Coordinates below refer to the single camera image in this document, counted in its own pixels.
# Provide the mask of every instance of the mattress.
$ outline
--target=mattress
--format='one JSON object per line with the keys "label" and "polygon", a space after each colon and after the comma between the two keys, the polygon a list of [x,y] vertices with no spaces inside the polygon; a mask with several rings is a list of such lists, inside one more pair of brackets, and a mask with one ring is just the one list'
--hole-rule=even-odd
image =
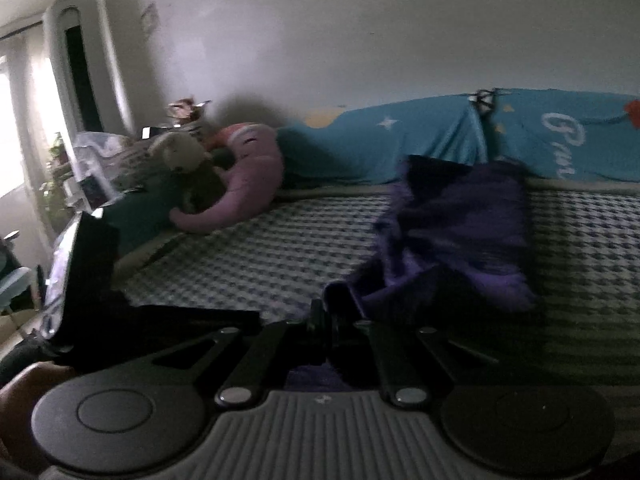
{"label": "mattress", "polygon": [[[386,196],[301,200],[206,237],[183,235],[124,291],[134,304],[302,318],[327,282],[372,253],[371,225],[387,205]],[[459,330],[595,385],[616,414],[607,459],[640,450],[640,196],[537,189],[530,208],[540,307]]]}

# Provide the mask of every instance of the ribbed gray surface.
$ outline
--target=ribbed gray surface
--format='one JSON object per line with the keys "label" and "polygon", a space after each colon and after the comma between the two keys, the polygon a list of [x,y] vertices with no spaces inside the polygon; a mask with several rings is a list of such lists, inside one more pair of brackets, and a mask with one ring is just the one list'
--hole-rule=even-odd
{"label": "ribbed gray surface", "polygon": [[[65,476],[49,472],[47,479]],[[230,412],[189,457],[151,480],[498,480],[454,452],[423,413],[377,392],[272,392]]]}

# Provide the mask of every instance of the stuffed animal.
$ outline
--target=stuffed animal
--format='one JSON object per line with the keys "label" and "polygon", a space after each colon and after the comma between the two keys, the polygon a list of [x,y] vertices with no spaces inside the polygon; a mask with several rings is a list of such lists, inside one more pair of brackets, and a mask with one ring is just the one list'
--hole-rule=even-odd
{"label": "stuffed animal", "polygon": [[178,179],[185,213],[201,213],[215,204],[226,192],[226,185],[216,173],[211,156],[188,132],[168,132],[149,147],[151,155],[162,160]]}
{"label": "stuffed animal", "polygon": [[248,220],[268,208],[282,184],[284,164],[276,132],[264,124],[234,124],[220,130],[205,149],[228,147],[236,163],[216,171],[226,183],[225,195],[199,214],[185,214],[174,208],[171,221],[183,231],[206,234]]}

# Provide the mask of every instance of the purple cloth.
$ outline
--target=purple cloth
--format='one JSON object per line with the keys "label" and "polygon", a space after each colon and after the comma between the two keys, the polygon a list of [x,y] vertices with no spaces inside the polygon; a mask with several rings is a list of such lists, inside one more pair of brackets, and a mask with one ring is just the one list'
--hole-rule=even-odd
{"label": "purple cloth", "polygon": [[415,324],[455,274],[505,312],[534,306],[522,264],[527,256],[523,170],[509,162],[465,166],[408,158],[392,203],[375,223],[376,255],[324,292],[329,310],[347,287],[367,319]]}

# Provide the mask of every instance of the white sheer curtain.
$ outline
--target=white sheer curtain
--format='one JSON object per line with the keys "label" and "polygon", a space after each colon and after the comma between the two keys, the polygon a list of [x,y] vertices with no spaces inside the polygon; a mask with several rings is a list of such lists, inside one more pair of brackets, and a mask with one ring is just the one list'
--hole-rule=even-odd
{"label": "white sheer curtain", "polygon": [[[4,60],[0,66],[0,121],[4,126],[3,146],[0,147],[3,168],[0,170],[0,196],[3,191],[6,193],[24,182],[38,217],[38,236],[50,251],[56,232],[47,215],[40,189],[51,178],[47,168],[49,148],[56,134],[65,131],[65,123],[46,56],[42,26],[31,27],[1,40],[0,59]],[[6,95],[7,82],[9,96]]]}

